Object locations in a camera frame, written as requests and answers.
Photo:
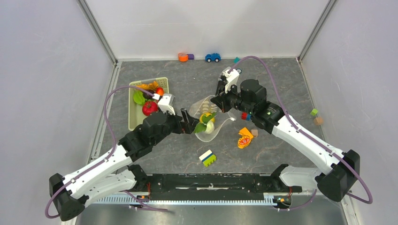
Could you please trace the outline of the green leafy toy vegetable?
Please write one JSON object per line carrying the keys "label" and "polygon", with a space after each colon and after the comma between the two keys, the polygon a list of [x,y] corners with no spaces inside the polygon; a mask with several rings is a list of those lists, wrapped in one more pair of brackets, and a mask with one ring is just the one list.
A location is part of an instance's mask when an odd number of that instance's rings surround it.
{"label": "green leafy toy vegetable", "polygon": [[194,129],[194,133],[212,133],[215,130],[215,116],[216,112],[203,113]]}

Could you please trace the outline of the clear dotted zip bag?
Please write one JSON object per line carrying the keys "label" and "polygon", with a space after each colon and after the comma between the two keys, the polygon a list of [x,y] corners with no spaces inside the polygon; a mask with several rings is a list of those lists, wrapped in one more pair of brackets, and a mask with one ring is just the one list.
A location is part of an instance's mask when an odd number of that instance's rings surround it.
{"label": "clear dotted zip bag", "polygon": [[214,97],[215,95],[210,95],[192,104],[189,109],[189,114],[199,119],[194,133],[202,142],[212,141],[222,128],[236,120],[235,115],[222,112],[215,103],[211,102]]}

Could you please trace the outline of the yellow toy fruit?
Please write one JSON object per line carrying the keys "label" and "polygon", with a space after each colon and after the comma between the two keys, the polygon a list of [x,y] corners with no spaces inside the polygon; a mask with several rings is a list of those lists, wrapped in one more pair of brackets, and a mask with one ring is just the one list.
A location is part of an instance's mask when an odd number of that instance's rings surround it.
{"label": "yellow toy fruit", "polygon": [[203,113],[200,118],[199,121],[202,124],[207,124],[209,121],[213,121],[215,123],[215,116],[216,116],[216,112],[207,112],[207,113]]}

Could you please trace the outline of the white toy radish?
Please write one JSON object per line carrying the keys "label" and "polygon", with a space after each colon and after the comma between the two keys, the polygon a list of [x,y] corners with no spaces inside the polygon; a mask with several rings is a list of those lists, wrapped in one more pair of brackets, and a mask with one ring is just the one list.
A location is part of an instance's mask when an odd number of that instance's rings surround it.
{"label": "white toy radish", "polygon": [[211,134],[214,130],[215,130],[214,122],[213,121],[209,121],[206,124],[206,129],[204,130],[204,133],[205,134]]}

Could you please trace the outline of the red toy tomato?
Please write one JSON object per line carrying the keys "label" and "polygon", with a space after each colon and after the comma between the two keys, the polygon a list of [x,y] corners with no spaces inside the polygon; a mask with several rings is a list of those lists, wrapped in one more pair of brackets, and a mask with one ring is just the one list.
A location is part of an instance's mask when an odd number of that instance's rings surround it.
{"label": "red toy tomato", "polygon": [[147,101],[142,106],[142,113],[145,116],[150,116],[152,113],[157,112],[157,111],[158,111],[158,105],[154,101]]}

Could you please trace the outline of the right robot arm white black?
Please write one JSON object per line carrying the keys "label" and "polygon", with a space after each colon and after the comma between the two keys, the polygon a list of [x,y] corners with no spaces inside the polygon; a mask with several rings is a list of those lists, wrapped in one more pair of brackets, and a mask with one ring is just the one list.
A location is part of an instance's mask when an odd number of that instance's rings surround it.
{"label": "right robot arm white black", "polygon": [[224,113],[230,109],[247,113],[257,128],[284,140],[310,159],[317,171],[310,175],[308,184],[316,185],[330,200],[341,201],[358,180],[359,154],[329,145],[285,115],[279,105],[267,100],[267,90],[258,80],[244,80],[240,86],[219,80],[211,102]]}

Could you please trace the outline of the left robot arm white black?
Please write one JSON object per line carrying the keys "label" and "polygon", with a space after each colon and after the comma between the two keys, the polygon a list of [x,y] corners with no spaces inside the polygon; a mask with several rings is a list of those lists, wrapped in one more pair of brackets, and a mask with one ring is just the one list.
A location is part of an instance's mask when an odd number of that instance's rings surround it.
{"label": "left robot arm white black", "polygon": [[134,188],[142,191],[147,186],[147,177],[139,173],[130,173],[124,180],[114,181],[106,178],[119,168],[130,165],[139,158],[150,153],[171,133],[192,134],[199,119],[190,116],[187,110],[181,110],[182,115],[172,115],[154,112],[145,118],[142,124],[127,133],[110,151],[94,160],[85,167],[68,175],[59,173],[49,178],[49,200],[45,215],[49,215],[49,205],[54,204],[61,221],[68,221],[77,217],[95,198],[101,198],[106,192],[118,192]]}

